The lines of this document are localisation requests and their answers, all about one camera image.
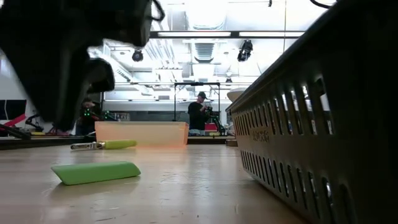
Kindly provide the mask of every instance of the cable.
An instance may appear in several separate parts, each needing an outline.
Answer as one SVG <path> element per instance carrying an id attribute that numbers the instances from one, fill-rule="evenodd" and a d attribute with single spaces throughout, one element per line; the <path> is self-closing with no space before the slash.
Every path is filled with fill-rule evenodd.
<path id="1" fill-rule="evenodd" d="M 152 20 L 155 20 L 157 22 L 160 22 L 164 19 L 164 17 L 166 16 L 166 13 L 164 12 L 164 10 L 158 0 L 152 0 L 152 2 L 155 4 L 155 7 L 156 7 L 157 11 L 159 12 L 159 17 L 155 18 L 153 16 L 150 16 L 149 18 Z"/>
<path id="2" fill-rule="evenodd" d="M 330 9 L 331 8 L 331 6 L 319 3 L 316 0 L 310 0 L 310 2 L 312 2 L 312 4 L 314 4 L 314 5 L 318 6 L 318 7 L 322 7 L 322 8 L 325 8 L 325 9 Z"/>
<path id="3" fill-rule="evenodd" d="M 6 113 L 6 120 L 8 121 L 8 114 L 7 114 L 7 100 L 4 100 L 4 112 Z"/>

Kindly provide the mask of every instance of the cap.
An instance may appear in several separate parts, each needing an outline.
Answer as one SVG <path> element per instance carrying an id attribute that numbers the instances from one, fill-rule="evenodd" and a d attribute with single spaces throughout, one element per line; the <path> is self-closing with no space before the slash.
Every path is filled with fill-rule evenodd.
<path id="1" fill-rule="evenodd" d="M 207 100 L 206 93 L 204 91 L 199 92 L 198 96 L 202 97 L 203 99 Z"/>

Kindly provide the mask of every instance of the ceiling light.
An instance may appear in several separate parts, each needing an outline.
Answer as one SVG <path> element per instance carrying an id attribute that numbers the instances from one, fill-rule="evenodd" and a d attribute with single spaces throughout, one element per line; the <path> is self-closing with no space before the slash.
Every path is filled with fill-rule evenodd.
<path id="1" fill-rule="evenodd" d="M 159 37 L 229 37 L 231 32 L 223 31 L 188 31 L 188 32 L 159 32 Z"/>
<path id="2" fill-rule="evenodd" d="M 135 62 L 140 62 L 144 59 L 144 55 L 142 54 L 141 50 L 135 50 L 131 59 Z"/>
<path id="3" fill-rule="evenodd" d="M 240 37 L 296 37 L 299 38 L 304 32 L 239 32 Z"/>

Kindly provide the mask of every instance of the green-handled tool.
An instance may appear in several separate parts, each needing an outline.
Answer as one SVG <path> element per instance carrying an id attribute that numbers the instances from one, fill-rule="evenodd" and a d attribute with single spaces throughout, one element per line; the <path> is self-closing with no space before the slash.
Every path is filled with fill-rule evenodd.
<path id="1" fill-rule="evenodd" d="M 135 140 L 118 140 L 92 143 L 72 144 L 71 149 L 125 149 L 127 147 L 136 146 Z"/>

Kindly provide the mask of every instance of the spotlight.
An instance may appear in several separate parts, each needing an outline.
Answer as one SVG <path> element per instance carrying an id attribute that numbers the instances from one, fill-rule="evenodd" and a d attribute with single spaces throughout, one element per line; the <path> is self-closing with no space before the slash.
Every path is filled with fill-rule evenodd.
<path id="1" fill-rule="evenodd" d="M 132 54 L 131 59 L 135 62 L 140 62 L 142 59 L 144 59 L 144 56 L 141 52 L 141 50 L 135 50 L 134 53 Z"/>
<path id="2" fill-rule="evenodd" d="M 226 82 L 226 83 L 232 83 L 232 78 L 227 78 L 227 79 L 225 80 L 225 82 Z"/>
<path id="3" fill-rule="evenodd" d="M 251 40 L 245 40 L 243 42 L 242 47 L 239 50 L 238 61 L 239 62 L 247 61 L 251 55 L 252 50 L 253 50 L 253 44 L 251 43 Z"/>

